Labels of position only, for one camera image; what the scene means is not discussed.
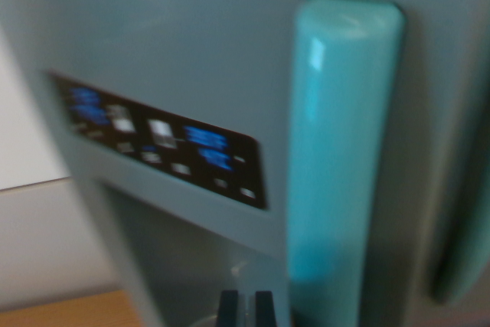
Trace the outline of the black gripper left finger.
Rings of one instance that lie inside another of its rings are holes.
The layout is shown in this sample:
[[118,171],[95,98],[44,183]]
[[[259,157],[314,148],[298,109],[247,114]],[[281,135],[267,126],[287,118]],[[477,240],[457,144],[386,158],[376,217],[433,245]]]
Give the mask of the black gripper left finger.
[[239,293],[237,290],[224,290],[216,317],[216,327],[237,327],[239,325]]

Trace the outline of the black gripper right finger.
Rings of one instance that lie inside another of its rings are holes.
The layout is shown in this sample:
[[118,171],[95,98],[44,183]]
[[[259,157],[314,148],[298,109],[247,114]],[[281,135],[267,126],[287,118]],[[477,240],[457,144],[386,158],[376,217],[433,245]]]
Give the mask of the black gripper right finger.
[[277,327],[271,291],[257,291],[255,293],[255,326]]

